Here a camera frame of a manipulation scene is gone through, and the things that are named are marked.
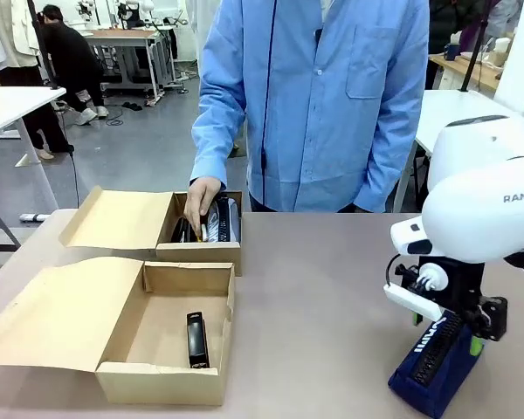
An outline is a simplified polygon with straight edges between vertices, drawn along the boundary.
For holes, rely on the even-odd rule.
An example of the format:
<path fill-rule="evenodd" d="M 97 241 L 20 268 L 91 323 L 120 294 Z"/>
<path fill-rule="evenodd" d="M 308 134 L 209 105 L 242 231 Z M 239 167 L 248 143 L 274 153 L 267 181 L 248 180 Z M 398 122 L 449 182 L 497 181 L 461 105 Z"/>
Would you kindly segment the large open cardboard box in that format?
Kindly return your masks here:
<path fill-rule="evenodd" d="M 231 351 L 231 263 L 90 258 L 44 268 L 0 313 L 0 367 L 96 376 L 111 403 L 219 406 Z M 191 368 L 201 312 L 210 368 Z"/>

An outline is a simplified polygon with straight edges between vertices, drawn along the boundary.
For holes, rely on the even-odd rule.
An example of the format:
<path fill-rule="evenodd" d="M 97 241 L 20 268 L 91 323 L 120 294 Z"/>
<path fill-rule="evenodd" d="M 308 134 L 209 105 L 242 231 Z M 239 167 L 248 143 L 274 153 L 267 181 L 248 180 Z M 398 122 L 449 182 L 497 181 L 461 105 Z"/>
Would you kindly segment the person's right hand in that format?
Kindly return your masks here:
<path fill-rule="evenodd" d="M 198 177 L 189 187 L 183 214 L 197 236 L 201 232 L 201 217 L 207 214 L 221 186 L 217 178 L 204 176 Z"/>

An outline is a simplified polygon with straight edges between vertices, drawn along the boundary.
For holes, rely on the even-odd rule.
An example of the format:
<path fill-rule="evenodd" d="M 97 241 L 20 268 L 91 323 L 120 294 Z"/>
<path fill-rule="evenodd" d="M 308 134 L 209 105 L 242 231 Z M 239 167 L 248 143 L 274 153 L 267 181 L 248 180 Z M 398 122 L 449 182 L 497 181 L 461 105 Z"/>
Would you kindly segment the wooden background table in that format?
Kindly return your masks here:
<path fill-rule="evenodd" d="M 464 82 L 470 60 L 457 56 L 454 60 L 446 60 L 443 54 L 431 54 L 429 61 L 438 65 L 442 76 L 438 89 L 459 89 Z M 495 93 L 500 83 L 502 69 L 489 63 L 478 62 L 473 66 L 468 83 L 468 90 L 480 93 Z"/>

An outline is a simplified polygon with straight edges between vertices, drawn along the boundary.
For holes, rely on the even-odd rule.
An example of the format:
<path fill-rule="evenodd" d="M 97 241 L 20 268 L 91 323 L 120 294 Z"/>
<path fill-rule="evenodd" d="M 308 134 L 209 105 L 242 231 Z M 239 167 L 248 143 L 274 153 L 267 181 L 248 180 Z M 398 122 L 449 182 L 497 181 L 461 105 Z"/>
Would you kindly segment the white side table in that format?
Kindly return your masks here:
<path fill-rule="evenodd" d="M 15 125 L 25 146 L 25 154 L 16 163 L 16 168 L 31 168 L 41 188 L 47 211 L 50 214 L 59 209 L 52 187 L 46 177 L 42 162 L 32 146 L 23 117 L 43 105 L 50 104 L 66 93 L 65 88 L 46 86 L 0 86 L 0 130 Z"/>

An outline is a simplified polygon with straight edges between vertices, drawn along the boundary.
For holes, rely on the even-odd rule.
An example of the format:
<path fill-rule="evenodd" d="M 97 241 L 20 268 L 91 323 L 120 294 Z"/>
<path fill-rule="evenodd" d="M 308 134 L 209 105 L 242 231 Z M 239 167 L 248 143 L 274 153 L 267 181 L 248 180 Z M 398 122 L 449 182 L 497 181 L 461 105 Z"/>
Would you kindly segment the white cylinder container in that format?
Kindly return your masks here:
<path fill-rule="evenodd" d="M 509 37 L 497 38 L 494 48 L 490 54 L 491 62 L 494 66 L 503 67 L 509 55 L 509 49 L 513 40 Z"/>

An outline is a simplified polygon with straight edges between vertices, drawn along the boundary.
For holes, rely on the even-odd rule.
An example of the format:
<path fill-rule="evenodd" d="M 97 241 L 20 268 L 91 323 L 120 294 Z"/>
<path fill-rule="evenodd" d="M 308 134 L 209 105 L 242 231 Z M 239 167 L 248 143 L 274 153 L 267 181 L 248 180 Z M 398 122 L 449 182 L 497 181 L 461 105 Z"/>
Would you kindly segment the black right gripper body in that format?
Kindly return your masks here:
<path fill-rule="evenodd" d="M 477 323 L 481 318 L 479 301 L 485 264 L 468 264 L 456 260 L 441 260 L 448 286 L 440 293 L 439 305 L 456 313 L 465 323 Z"/>

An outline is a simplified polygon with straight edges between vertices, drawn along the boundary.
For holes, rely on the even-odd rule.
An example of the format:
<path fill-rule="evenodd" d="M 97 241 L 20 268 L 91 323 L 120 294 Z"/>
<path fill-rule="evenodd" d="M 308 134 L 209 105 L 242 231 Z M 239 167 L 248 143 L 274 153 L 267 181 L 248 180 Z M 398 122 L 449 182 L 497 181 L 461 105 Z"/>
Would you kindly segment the small open cardboard box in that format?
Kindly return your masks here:
<path fill-rule="evenodd" d="M 219 243 L 172 240 L 183 216 L 184 192 L 106 190 L 97 186 L 59 235 L 65 247 L 120 251 L 132 258 L 156 257 L 166 262 L 232 263 L 240 276 L 240 239 Z"/>

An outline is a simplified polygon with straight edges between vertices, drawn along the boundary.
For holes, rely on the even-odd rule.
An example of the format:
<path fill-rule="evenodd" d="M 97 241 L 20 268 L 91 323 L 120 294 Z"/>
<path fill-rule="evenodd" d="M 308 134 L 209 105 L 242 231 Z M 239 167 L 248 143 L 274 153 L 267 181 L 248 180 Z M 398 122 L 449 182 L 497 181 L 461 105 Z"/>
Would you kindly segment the background person in dark jacket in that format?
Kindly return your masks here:
<path fill-rule="evenodd" d="M 441 54 L 451 35 L 461 32 L 462 52 L 472 51 L 479 32 L 485 4 L 491 10 L 499 0 L 430 0 L 429 54 Z"/>

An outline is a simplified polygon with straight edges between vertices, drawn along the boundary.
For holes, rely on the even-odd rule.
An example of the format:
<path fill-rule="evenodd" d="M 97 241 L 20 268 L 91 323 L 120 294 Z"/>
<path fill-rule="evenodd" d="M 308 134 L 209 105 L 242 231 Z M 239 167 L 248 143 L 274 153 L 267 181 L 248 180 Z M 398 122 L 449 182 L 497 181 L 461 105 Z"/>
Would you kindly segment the navy zip pencil case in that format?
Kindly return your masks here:
<path fill-rule="evenodd" d="M 446 311 L 408 352 L 388 386 L 418 412 L 441 419 L 483 348 L 483 340 L 459 316 Z"/>

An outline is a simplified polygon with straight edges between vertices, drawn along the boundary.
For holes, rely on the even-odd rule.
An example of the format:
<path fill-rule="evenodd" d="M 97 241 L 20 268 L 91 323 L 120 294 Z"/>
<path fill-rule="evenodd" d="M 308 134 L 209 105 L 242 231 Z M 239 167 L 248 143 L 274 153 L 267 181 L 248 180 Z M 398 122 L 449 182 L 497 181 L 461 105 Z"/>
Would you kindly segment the background person in black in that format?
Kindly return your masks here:
<path fill-rule="evenodd" d="M 58 84 L 66 89 L 64 101 L 77 114 L 77 125 L 105 119 L 108 110 L 102 97 L 101 66 L 84 37 L 64 23 L 58 6 L 43 10 L 42 35 Z"/>

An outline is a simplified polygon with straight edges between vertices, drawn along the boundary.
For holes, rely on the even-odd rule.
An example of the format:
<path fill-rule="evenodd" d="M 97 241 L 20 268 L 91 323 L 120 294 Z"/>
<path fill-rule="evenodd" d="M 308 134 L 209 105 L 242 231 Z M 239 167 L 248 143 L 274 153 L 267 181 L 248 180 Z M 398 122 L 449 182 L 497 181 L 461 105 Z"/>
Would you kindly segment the background robot rig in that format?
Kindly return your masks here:
<path fill-rule="evenodd" d="M 153 0 L 114 0 L 114 4 L 123 29 L 153 25 Z"/>

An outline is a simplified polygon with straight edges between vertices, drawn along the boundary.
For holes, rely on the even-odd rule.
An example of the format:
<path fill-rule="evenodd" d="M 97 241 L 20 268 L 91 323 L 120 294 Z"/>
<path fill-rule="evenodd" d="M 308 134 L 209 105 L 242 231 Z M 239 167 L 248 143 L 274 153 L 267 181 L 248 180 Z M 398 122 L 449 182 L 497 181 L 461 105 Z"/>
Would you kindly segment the black stand pole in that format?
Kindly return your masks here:
<path fill-rule="evenodd" d="M 482 14 L 481 14 L 481 19 L 479 21 L 479 31 L 476 37 L 475 46 L 473 48 L 472 56 L 469 60 L 469 64 L 467 66 L 461 87 L 459 88 L 459 90 L 462 93 L 467 92 L 467 87 L 470 83 L 472 72 L 475 67 L 475 64 L 476 64 L 476 61 L 479 55 L 479 51 L 480 51 L 480 48 L 481 48 L 481 45 L 484 39 L 486 27 L 488 26 L 488 17 L 490 14 L 490 10 L 492 9 L 492 5 L 493 5 L 493 0 L 484 0 L 484 7 L 483 7 Z"/>
<path fill-rule="evenodd" d="M 52 87 L 52 89 L 57 90 L 59 88 L 59 85 L 55 79 L 50 59 L 48 58 L 48 52 L 45 47 L 45 41 L 44 41 L 41 29 L 40 29 L 40 22 L 38 21 L 38 16 L 35 10 L 34 2 L 33 0 L 25 0 L 25 1 L 27 2 L 27 6 L 31 14 L 32 26 L 36 33 L 36 37 L 38 40 L 38 48 L 39 48 L 40 55 L 42 58 L 43 66 L 45 68 L 45 71 L 47 73 L 47 76 L 50 82 L 50 86 Z"/>

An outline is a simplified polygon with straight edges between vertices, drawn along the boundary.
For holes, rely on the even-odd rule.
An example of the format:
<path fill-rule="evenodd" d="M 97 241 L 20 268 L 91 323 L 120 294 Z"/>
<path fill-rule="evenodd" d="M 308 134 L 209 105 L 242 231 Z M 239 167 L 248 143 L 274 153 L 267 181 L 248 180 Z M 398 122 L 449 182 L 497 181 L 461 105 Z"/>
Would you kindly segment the person in blue shirt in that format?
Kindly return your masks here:
<path fill-rule="evenodd" d="M 355 206 L 374 139 L 415 139 L 429 24 L 428 0 L 222 0 L 199 114 L 205 95 L 244 109 L 252 199 L 284 212 Z"/>

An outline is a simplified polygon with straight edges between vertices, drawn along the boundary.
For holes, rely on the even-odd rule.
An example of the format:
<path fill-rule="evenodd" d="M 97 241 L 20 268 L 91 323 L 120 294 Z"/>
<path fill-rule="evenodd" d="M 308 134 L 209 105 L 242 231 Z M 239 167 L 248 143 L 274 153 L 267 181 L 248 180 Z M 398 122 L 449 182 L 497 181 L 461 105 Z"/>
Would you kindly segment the person's right forearm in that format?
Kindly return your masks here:
<path fill-rule="evenodd" d="M 226 162 L 244 120 L 245 111 L 234 98 L 201 97 L 200 114 L 191 130 L 196 145 L 191 182 L 211 177 L 226 187 Z"/>

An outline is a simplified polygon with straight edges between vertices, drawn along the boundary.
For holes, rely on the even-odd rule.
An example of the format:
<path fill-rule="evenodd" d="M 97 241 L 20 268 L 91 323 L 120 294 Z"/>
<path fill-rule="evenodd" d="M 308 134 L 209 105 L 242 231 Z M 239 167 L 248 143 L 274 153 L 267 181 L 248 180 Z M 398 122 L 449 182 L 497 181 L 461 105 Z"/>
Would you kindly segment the background person in white coat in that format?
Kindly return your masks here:
<path fill-rule="evenodd" d="M 38 66 L 38 38 L 27 0 L 0 0 L 0 46 L 4 55 L 0 62 L 1 86 L 44 85 Z M 71 145 L 50 104 L 26 114 L 23 121 L 40 159 L 52 160 L 70 151 Z"/>

